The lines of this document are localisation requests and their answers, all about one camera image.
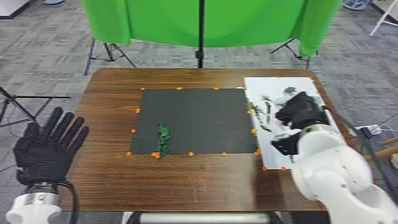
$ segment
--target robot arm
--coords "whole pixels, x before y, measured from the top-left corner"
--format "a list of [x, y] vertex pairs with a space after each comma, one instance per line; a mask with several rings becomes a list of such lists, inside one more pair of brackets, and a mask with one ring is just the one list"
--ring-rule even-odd
[[14, 199], [14, 205], [5, 218], [11, 224], [50, 224], [52, 218], [60, 214], [59, 194], [46, 191], [25, 193]]
[[55, 108], [44, 126], [39, 127], [37, 123], [30, 123], [16, 142], [14, 157], [20, 168], [16, 178], [27, 185], [27, 190], [14, 199], [5, 215], [11, 224], [50, 223], [60, 213], [59, 186], [71, 190], [75, 209], [78, 207], [76, 192], [66, 181], [66, 174], [89, 135], [89, 127], [82, 127], [84, 118], [73, 118], [75, 114], [64, 114], [62, 109]]
[[297, 154], [295, 185], [304, 197], [323, 203], [332, 223], [398, 223], [398, 208], [373, 184], [370, 165], [327, 124], [325, 112], [306, 92], [290, 100], [277, 118], [302, 129], [274, 146], [284, 155]]

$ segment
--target green toy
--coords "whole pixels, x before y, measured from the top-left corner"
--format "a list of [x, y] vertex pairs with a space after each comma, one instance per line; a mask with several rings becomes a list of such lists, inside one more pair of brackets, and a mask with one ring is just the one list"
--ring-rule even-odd
[[160, 152], [158, 159], [164, 158], [167, 152], [171, 151], [165, 146], [169, 139], [171, 139], [171, 130], [165, 127], [164, 122], [160, 121], [158, 122], [158, 146], [156, 146], [156, 151]]

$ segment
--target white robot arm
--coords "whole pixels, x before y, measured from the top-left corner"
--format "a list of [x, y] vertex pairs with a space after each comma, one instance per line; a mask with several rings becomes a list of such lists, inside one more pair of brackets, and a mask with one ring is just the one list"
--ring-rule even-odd
[[59, 214], [59, 195], [39, 192], [18, 196], [5, 218], [13, 224], [50, 224]]
[[304, 197], [327, 207], [332, 224], [398, 223], [398, 208], [373, 184], [370, 165], [329, 125], [302, 130], [291, 173]]

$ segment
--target chair leg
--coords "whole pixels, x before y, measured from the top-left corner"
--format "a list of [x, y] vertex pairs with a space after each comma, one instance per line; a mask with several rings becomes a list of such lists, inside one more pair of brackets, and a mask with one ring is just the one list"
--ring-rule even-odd
[[379, 29], [379, 27], [380, 27], [380, 25], [382, 25], [382, 23], [384, 23], [386, 17], [387, 17], [387, 15], [389, 15], [389, 12], [391, 12], [391, 10], [393, 10], [393, 8], [395, 8], [396, 3], [398, 3], [398, 0], [395, 0], [395, 2], [393, 2], [391, 5], [389, 5], [387, 11], [384, 12], [384, 14], [382, 14], [382, 18], [379, 19], [379, 22], [377, 22], [377, 26], [375, 26], [375, 28], [373, 28], [373, 30], [371, 30], [371, 32], [370, 32], [370, 36], [373, 36], [373, 34], [375, 34], [375, 32], [377, 32], [377, 29]]
[[96, 39], [92, 38], [92, 42], [91, 42], [91, 51], [89, 51], [89, 60], [87, 60], [85, 72], [84, 72], [84, 75], [85, 75], [85, 76], [89, 75], [94, 47], [96, 47]]

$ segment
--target black mat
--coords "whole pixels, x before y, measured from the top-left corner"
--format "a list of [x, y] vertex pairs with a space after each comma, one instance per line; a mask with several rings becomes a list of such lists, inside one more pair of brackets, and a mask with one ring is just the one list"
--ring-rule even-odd
[[156, 151], [158, 121], [171, 130], [169, 154], [252, 153], [256, 137], [240, 89], [146, 90], [135, 124], [133, 154]]

